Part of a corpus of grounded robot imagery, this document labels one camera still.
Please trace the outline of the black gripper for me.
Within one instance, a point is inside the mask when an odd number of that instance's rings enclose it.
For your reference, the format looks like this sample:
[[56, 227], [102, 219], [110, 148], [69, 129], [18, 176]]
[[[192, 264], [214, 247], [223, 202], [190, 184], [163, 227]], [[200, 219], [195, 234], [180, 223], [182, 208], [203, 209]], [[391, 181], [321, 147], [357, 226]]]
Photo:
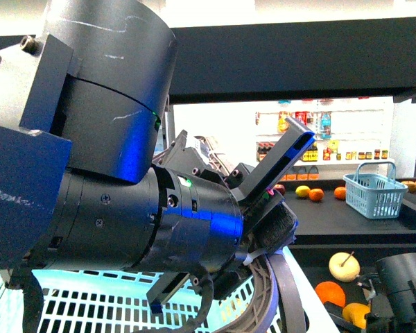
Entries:
[[243, 215], [243, 238], [273, 253], [293, 236], [295, 223], [287, 217], [284, 197], [274, 189], [315, 141], [315, 133], [297, 119], [255, 167], [240, 163], [227, 177]]

